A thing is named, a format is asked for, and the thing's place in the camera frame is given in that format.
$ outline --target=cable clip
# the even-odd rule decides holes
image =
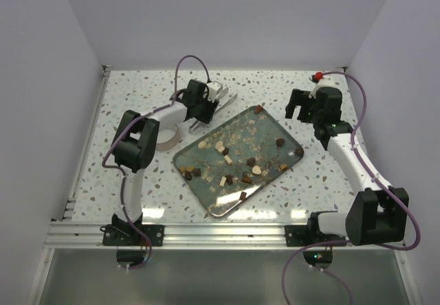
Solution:
[[[380,178],[380,174],[379,174],[379,173],[376,173],[376,174],[373,176],[373,178],[371,179],[371,181],[372,181],[373,183],[375,183],[376,180],[379,180],[379,178]]]

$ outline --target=glass tray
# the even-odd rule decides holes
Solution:
[[[287,172],[298,163],[303,155],[295,154],[300,144],[265,110],[259,114],[252,106],[237,116],[231,118],[196,142],[176,153],[173,163],[180,167],[193,166],[201,169],[201,176],[190,181],[184,179],[200,203],[214,217],[222,217],[237,208],[244,201],[253,197],[260,189],[269,185],[273,180]],[[283,138],[282,147],[276,145],[276,140]],[[204,140],[205,148],[198,147]],[[223,142],[229,148],[232,164],[228,165],[224,156],[215,150],[215,144]],[[252,174],[252,168],[247,165],[249,158],[255,158],[256,166],[261,168],[260,175]],[[281,171],[281,165],[287,164]],[[243,173],[247,172],[252,184],[241,181]],[[221,187],[222,177],[231,175],[234,183],[225,183]]]

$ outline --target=white chocolate piece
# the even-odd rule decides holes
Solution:
[[[254,166],[254,167],[252,168],[252,173],[253,173],[253,174],[256,174],[256,175],[261,174],[261,169],[260,169],[260,167],[259,167],[259,166]]]
[[[225,160],[227,161],[228,165],[230,166],[232,164],[232,160],[229,157],[229,155],[225,155]]]
[[[220,180],[220,184],[219,184],[220,187],[223,187],[225,185],[225,182],[226,182],[226,178],[222,177],[221,180]]]
[[[199,149],[203,149],[203,148],[205,148],[205,147],[206,147],[206,142],[202,140],[201,142],[199,142],[199,144],[197,145],[197,147],[199,147]]]
[[[215,149],[218,150],[220,147],[223,147],[223,142],[222,142],[222,141],[217,142],[217,143],[215,144]]]

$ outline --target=white wall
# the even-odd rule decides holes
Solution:
[[[0,0],[0,299],[24,304],[102,76],[67,0]]]
[[[354,58],[385,0],[69,0],[100,61],[333,68]]]
[[[349,68],[368,96],[362,133],[372,161],[406,188],[421,227],[408,255],[427,305],[440,303],[439,66],[440,0],[387,0]]]

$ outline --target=speckled white surface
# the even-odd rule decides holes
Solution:
[[[180,124],[181,141],[169,152],[156,152],[147,168],[142,192],[145,222],[200,223],[246,222],[290,223],[306,221],[311,212],[322,210],[347,211],[353,200],[348,181],[336,161],[314,139],[312,125],[284,118],[285,106],[293,88],[311,90],[313,71],[210,71],[212,80],[230,88],[227,97],[239,94],[237,101],[217,114],[209,127],[188,132],[192,120]],[[127,109],[147,111],[166,104],[173,92],[174,71],[112,71],[101,112],[87,156],[73,221],[110,221],[118,205],[121,176],[101,167],[102,156],[108,151],[116,127]],[[181,71],[179,88],[191,78],[205,80],[202,71]],[[332,76],[343,94],[342,119],[355,124],[357,119],[342,76]],[[244,108],[264,104],[293,137],[304,146],[304,159],[253,199],[226,218],[209,216],[175,171],[174,154],[201,135],[240,113]]]

